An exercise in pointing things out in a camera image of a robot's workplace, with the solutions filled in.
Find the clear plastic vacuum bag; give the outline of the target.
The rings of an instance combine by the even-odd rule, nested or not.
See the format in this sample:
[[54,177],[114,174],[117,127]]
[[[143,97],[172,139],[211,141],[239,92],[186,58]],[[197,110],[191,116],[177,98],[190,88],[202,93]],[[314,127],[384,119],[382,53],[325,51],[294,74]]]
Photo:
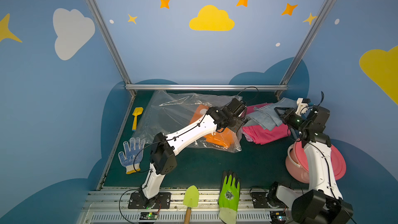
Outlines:
[[[202,116],[199,113],[201,109],[222,107],[230,103],[232,99],[233,96],[227,95],[155,91],[144,108],[137,130],[132,137],[144,139],[147,144],[150,144],[159,132],[174,133],[197,121]],[[226,129],[224,132],[208,134],[188,147],[212,148],[236,153],[241,151],[241,138],[242,131],[234,133]]]

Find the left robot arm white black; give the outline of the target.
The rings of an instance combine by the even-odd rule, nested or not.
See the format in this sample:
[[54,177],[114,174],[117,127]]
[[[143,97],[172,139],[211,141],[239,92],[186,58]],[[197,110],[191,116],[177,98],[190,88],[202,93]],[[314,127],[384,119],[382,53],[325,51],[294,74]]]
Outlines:
[[225,129],[237,132],[246,123],[245,112],[245,105],[211,107],[197,121],[179,131],[167,135],[158,133],[150,152],[148,175],[139,189],[142,206],[148,208],[155,204],[165,175],[177,167],[177,155],[208,134]]

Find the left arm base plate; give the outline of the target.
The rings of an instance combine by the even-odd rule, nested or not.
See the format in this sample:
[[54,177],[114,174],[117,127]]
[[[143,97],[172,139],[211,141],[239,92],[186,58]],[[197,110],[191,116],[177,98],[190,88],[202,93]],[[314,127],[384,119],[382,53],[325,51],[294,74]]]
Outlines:
[[147,199],[142,192],[133,192],[130,196],[128,209],[169,209],[172,194],[160,192],[157,196]]

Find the pink trousers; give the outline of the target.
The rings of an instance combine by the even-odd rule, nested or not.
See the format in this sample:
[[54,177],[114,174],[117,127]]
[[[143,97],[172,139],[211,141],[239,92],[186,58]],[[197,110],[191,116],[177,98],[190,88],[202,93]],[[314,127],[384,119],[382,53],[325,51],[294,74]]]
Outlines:
[[288,126],[282,124],[273,130],[263,129],[260,125],[244,126],[243,135],[246,140],[255,144],[264,145],[291,135]]

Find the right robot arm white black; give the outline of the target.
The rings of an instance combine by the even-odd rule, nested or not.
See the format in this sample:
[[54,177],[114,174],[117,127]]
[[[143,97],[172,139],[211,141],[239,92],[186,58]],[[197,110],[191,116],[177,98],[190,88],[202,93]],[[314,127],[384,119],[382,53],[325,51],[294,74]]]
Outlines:
[[285,205],[298,224],[345,224],[353,216],[352,205],[343,200],[331,160],[331,140],[323,133],[330,111],[315,105],[306,119],[294,108],[276,107],[284,124],[299,132],[309,167],[308,192],[298,195],[293,189],[274,182],[267,194],[270,206]]

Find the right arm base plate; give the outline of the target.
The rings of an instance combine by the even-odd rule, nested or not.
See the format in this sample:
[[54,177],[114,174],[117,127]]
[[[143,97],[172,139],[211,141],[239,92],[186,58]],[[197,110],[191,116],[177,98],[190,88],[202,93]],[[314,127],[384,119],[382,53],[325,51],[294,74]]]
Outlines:
[[279,192],[251,192],[252,203],[254,208],[290,208],[297,198],[294,191],[279,191]]

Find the light blue jeans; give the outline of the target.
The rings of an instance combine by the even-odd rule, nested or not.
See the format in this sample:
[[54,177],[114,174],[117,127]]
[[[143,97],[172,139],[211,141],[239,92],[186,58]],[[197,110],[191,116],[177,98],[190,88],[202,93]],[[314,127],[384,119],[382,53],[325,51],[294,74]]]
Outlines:
[[259,125],[265,130],[272,131],[275,127],[281,126],[283,122],[275,111],[276,107],[296,109],[297,103],[292,99],[284,97],[277,103],[260,108],[255,107],[255,111],[248,115],[248,121],[244,127]]

